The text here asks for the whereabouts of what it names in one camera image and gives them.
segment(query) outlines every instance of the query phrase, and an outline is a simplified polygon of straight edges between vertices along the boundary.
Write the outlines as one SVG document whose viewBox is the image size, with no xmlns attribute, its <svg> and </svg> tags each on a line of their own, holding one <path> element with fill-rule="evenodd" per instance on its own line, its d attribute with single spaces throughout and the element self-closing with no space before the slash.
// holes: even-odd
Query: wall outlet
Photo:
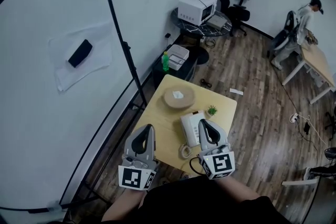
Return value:
<svg viewBox="0 0 336 224">
<path fill-rule="evenodd" d="M 295 123 L 295 120 L 298 118 L 298 113 L 295 113 L 291 118 L 290 118 L 290 122 L 291 123 Z"/>
</svg>

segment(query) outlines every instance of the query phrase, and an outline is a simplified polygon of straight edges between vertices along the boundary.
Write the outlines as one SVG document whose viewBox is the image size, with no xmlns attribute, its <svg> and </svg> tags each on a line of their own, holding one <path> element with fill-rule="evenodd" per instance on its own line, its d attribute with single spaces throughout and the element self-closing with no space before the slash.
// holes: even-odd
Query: person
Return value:
<svg viewBox="0 0 336 224">
<path fill-rule="evenodd" d="M 330 176 L 336 176 L 336 164 L 325 167 L 315 167 L 315 168 L 306 168 L 305 175 L 303 176 L 303 180 L 309 180 L 314 178 L 315 176 L 322 176 L 322 177 L 330 177 Z"/>
<path fill-rule="evenodd" d="M 266 196 L 230 176 L 209 180 L 198 176 L 164 184 L 146 192 L 126 189 L 102 217 L 132 222 L 290 223 Z"/>
<path fill-rule="evenodd" d="M 300 8 L 297 11 L 298 17 L 301 18 L 297 31 L 297 40 L 291 40 L 280 53 L 272 60 L 272 65 L 282 70 L 281 62 L 289 57 L 305 40 L 308 35 L 312 40 L 315 40 L 312 34 L 314 12 L 320 11 L 323 14 L 322 4 L 320 0 L 311 0 L 309 4 Z"/>
</svg>

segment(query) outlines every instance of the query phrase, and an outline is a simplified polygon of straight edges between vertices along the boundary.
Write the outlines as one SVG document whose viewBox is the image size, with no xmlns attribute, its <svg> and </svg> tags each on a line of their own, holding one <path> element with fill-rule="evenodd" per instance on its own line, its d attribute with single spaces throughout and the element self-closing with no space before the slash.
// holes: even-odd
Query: person wearing black cap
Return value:
<svg viewBox="0 0 336 224">
<path fill-rule="evenodd" d="M 320 11 L 323 14 L 322 4 L 320 0 L 311 0 L 309 4 L 303 6 L 297 11 L 300 18 L 300 25 L 297 31 L 297 40 L 292 40 L 282 49 L 282 51 L 272 60 L 274 65 L 279 70 L 282 69 L 281 62 L 289 57 L 305 40 L 308 35 L 312 40 L 315 40 L 312 34 L 314 12 Z"/>
</svg>

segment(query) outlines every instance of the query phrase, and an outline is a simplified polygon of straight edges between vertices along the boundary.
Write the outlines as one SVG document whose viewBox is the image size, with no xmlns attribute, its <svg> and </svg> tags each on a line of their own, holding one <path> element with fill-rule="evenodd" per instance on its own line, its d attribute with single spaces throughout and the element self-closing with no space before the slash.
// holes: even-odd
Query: small green succulent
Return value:
<svg viewBox="0 0 336 224">
<path fill-rule="evenodd" d="M 208 108 L 208 114 L 211 115 L 211 116 L 215 115 L 217 113 L 217 111 L 218 110 L 213 105 L 209 106 L 209 108 Z"/>
</svg>

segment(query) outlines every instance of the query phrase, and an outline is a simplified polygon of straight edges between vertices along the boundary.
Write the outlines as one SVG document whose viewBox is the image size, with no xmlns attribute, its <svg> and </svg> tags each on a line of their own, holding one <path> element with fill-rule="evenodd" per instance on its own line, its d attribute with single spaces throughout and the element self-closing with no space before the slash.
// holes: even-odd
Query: microwave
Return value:
<svg viewBox="0 0 336 224">
<path fill-rule="evenodd" d="M 194 25 L 201 25 L 215 14 L 217 0 L 180 0 L 177 17 Z"/>
</svg>

